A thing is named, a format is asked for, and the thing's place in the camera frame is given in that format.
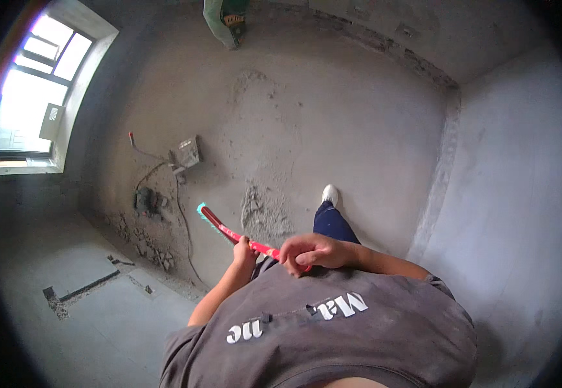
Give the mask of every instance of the concrete debris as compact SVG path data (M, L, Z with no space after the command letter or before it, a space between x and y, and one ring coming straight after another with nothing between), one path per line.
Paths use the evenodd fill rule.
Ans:
M247 181L240 218L244 233L253 240L280 247L293 234L282 192L261 190L254 181Z

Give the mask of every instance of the teal broom bristles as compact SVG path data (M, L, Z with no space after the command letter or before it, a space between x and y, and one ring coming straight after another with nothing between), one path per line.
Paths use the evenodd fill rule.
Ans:
M207 221L207 223L209 224L209 226L212 227L212 229L216 230L216 233L220 234L221 236L223 236L225 238L225 240L231 244L231 246L233 246L233 243L229 240L229 238L227 238L227 236L225 236L223 234L223 232L221 232L220 230L218 230L217 227L214 226L214 224L212 223L212 221L208 220L207 217L205 215L203 215L203 212L201 212L201 208L203 208L204 206L207 207L207 205L205 204L205 202L202 202L198 207L197 207L197 213L199 213L199 216L204 220Z

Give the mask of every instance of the hand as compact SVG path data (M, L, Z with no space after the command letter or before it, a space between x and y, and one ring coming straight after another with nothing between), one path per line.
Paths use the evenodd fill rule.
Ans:
M259 252L250 249L249 238L246 236L240 237L238 244L234 246L234 264L239 266L252 266L254 269L258 257Z
M351 252L341 241L317 233L307 233L285 240L279 263L284 265L290 275L300 277L301 272L296 263L339 268L348 264L350 255Z

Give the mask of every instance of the electrical wire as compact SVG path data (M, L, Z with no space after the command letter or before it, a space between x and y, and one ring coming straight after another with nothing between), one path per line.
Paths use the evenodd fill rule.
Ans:
M154 166L151 170L149 170L147 172L147 174L145 174L145 176L143 178L141 178L141 180L136 184L136 190L139 189L139 186L141 186L141 183L143 183L145 180L149 179L150 176L152 176L153 173L155 173L160 167L164 166L168 164L167 161L162 161L160 163L158 163L156 166ZM175 201L177 204L177 209L179 209L180 211L180 215L182 216L182 219L184 220L184 225L186 226L186 236L188 237L188 248L186 249L186 258L188 259L188 263L190 264L190 267L193 269L193 273L195 274L195 276L197 276L197 279L199 280L199 282L201 282L204 286L206 286L208 289L210 289L210 287L202 280L201 276L199 276L199 273L197 272L197 270L195 269L195 266L193 265L193 261L191 259L191 254L190 251L192 249L192 239L190 237L190 228L188 227L188 221L186 220L186 215L184 214L184 210L182 209L182 203L180 202L180 183L177 180L177 177L175 177L175 184L177 187L177 192L175 193Z
M193 261L191 259L190 249L192 246L192 239L190 237L190 228L188 227L188 221L186 220L186 215L184 214L184 210L182 209L182 203L180 202L180 183L177 182L177 178L175 179L175 183L177 184L177 193L175 195L175 201L177 202L177 208L180 209L180 214L182 215L182 219L184 220L184 225L186 225L186 234L188 235L188 248L186 250L186 257L188 258L188 263L190 264L190 267L193 269L195 276L197 276L197 279L199 279L199 282L201 282L204 286L210 289L210 287L202 280L201 276L199 276L199 274L197 273L197 270L195 269L195 266L193 265Z

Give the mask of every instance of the leg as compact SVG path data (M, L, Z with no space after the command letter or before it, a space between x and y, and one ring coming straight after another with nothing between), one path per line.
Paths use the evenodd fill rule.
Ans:
M324 189L322 204L317 209L313 220L313 232L335 238L336 240L360 244L350 224L339 213L339 210L335 209L333 203L336 202L336 189L333 186L329 188L329 186L326 186L326 189ZM333 196L331 196L331 190L335 190Z

